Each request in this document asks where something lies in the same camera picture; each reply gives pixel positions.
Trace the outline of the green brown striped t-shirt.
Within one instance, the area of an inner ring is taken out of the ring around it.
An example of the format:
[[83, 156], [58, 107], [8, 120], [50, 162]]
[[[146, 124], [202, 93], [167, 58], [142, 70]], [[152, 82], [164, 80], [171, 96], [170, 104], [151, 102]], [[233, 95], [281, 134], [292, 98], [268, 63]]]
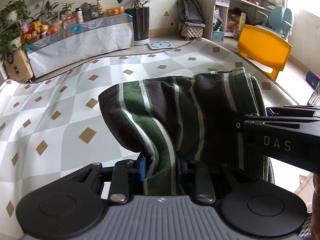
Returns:
[[247, 167], [274, 180], [263, 156], [245, 158], [239, 146], [245, 115], [266, 114], [259, 83], [244, 68], [119, 83], [98, 100], [121, 146], [146, 157], [147, 195], [178, 194], [178, 161]]

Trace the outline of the orange plastic chair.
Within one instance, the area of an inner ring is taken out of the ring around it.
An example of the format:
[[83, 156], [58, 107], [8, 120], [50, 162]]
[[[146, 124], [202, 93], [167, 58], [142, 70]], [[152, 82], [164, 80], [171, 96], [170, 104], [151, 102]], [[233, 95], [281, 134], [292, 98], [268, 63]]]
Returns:
[[284, 70], [292, 45], [269, 30], [253, 25], [243, 25], [238, 39], [238, 53], [249, 56], [260, 64], [272, 69], [268, 76], [276, 80]]

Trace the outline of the white checkered tablecloth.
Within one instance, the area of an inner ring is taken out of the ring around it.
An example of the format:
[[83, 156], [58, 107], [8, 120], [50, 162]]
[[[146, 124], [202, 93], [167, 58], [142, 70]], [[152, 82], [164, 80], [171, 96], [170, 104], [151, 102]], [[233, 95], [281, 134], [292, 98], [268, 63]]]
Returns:
[[201, 38], [158, 53], [101, 57], [39, 83], [1, 85], [1, 239], [19, 239], [20, 199], [83, 166], [114, 164], [130, 152], [106, 127], [98, 96], [122, 82], [245, 68], [255, 76], [265, 106], [296, 100], [258, 67]]

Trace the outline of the light blue desk chair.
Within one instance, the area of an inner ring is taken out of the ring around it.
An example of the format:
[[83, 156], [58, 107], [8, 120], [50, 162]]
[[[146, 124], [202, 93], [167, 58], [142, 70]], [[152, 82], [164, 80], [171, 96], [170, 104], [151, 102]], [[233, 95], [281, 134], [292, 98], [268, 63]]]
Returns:
[[262, 24], [258, 24], [256, 27], [271, 31], [288, 41], [294, 24], [294, 15], [289, 8], [285, 9], [282, 5], [279, 5], [269, 15], [261, 11], [259, 13], [264, 15], [265, 19]]

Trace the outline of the white bathroom scale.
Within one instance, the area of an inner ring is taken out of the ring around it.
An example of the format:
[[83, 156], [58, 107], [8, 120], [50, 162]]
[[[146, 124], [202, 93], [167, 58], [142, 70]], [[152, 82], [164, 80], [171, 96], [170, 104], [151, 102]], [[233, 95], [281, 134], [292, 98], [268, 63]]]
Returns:
[[170, 49], [174, 48], [175, 46], [169, 41], [154, 41], [149, 42], [148, 46], [151, 50], [158, 50], [158, 49]]

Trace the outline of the patterned woven basket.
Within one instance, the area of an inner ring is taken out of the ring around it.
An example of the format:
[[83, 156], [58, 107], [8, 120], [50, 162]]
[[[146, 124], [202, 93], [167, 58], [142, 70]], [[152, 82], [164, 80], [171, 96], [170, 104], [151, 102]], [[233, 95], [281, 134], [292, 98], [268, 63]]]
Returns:
[[201, 38], [203, 36], [203, 30], [206, 26], [203, 23], [191, 23], [181, 22], [177, 24], [179, 34], [189, 40], [190, 38]]

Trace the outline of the long covered side table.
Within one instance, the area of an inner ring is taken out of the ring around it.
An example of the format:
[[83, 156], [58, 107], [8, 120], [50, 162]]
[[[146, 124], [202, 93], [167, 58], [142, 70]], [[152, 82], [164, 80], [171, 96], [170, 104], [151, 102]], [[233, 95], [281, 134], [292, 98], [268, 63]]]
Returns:
[[132, 16], [96, 18], [43, 37], [27, 46], [36, 78], [64, 66], [133, 46]]

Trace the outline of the white wooden desk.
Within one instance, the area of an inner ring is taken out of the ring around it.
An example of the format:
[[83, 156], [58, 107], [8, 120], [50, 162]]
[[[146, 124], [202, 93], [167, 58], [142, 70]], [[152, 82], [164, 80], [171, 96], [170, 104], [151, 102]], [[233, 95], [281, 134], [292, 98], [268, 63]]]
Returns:
[[228, 29], [228, 14], [234, 7], [244, 9], [245, 13], [249, 10], [253, 11], [253, 19], [257, 20], [258, 11], [269, 13], [270, 8], [261, 7], [247, 0], [198, 0], [203, 12], [204, 24], [206, 28], [203, 31], [203, 37], [211, 40], [213, 34], [213, 24], [215, 8], [219, 8], [220, 16], [222, 17], [221, 30], [227, 32]]

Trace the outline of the black ribbed plant pot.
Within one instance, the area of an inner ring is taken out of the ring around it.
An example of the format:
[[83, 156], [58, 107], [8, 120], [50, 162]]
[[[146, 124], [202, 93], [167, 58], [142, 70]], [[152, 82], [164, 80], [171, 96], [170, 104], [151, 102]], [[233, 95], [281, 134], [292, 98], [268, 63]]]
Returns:
[[142, 46], [150, 42], [150, 8], [128, 8], [125, 13], [132, 16], [134, 46]]

